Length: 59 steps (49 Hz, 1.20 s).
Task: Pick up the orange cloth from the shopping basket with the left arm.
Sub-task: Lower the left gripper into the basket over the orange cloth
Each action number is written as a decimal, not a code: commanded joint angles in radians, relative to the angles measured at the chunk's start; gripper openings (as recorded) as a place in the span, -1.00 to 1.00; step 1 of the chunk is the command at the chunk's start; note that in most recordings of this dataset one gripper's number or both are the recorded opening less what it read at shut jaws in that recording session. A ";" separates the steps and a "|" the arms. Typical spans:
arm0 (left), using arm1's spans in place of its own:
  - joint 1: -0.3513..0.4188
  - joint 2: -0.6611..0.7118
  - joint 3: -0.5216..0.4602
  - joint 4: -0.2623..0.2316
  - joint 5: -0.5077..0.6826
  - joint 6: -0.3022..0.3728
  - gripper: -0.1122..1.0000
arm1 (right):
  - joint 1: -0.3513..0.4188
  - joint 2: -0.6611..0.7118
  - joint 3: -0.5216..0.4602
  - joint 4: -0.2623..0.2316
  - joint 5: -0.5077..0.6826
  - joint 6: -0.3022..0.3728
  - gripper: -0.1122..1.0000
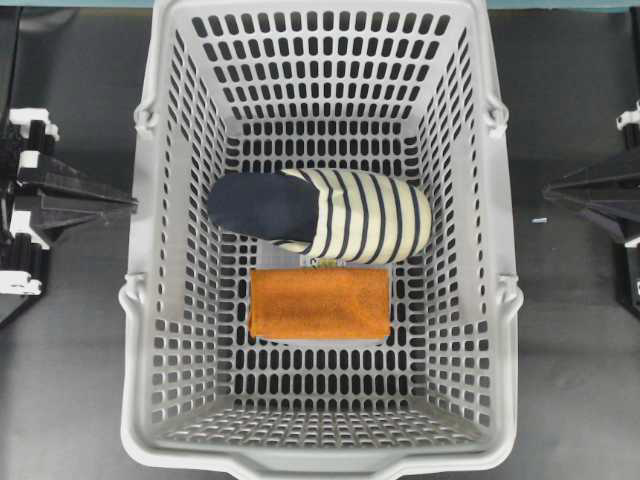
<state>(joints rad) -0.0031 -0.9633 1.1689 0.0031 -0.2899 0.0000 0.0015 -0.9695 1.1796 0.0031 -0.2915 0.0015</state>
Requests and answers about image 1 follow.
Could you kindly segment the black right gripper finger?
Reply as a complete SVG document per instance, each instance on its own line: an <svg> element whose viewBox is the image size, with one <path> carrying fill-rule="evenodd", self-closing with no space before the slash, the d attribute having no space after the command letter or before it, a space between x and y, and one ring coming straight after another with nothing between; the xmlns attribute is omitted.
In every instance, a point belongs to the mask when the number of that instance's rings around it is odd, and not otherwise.
<svg viewBox="0 0 640 480"><path fill-rule="evenodd" d="M548 184L543 194L559 196L566 190L626 190L638 187L639 150L632 149L565 174Z"/></svg>
<svg viewBox="0 0 640 480"><path fill-rule="evenodd" d="M614 242L639 245L638 190L566 190L559 196L543 196L604 229Z"/></svg>

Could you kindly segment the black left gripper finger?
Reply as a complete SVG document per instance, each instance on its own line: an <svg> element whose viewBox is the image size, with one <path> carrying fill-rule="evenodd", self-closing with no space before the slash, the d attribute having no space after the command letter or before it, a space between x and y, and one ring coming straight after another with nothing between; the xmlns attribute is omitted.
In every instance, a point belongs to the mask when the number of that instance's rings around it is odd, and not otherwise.
<svg viewBox="0 0 640 480"><path fill-rule="evenodd" d="M66 194L75 198L137 203L129 192L98 182L65 162L44 154L38 155L37 166L32 169L32 184L49 193Z"/></svg>
<svg viewBox="0 0 640 480"><path fill-rule="evenodd" d="M30 208L30 236L33 243L50 249L61 234L82 225L108 225L129 218L137 211L136 199L107 201L87 199L38 199Z"/></svg>

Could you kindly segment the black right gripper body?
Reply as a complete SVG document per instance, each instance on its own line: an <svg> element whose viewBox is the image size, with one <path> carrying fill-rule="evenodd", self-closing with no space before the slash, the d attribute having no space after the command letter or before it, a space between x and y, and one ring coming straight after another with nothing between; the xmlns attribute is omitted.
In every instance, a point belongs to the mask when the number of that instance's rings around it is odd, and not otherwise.
<svg viewBox="0 0 640 480"><path fill-rule="evenodd" d="M623 241L617 247L620 279L618 298L623 306L639 305L639 101L616 119L625 150L619 155L624 166L618 186L626 195L623 219Z"/></svg>

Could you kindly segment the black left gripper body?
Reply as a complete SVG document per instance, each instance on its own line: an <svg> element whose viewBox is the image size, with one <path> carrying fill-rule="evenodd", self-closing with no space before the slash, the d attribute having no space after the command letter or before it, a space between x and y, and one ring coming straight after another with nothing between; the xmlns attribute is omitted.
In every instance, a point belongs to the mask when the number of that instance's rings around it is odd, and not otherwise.
<svg viewBox="0 0 640 480"><path fill-rule="evenodd" d="M51 246L31 226L40 191L19 182L52 153L58 127L45 108L12 108L1 120L1 325L46 293Z"/></svg>

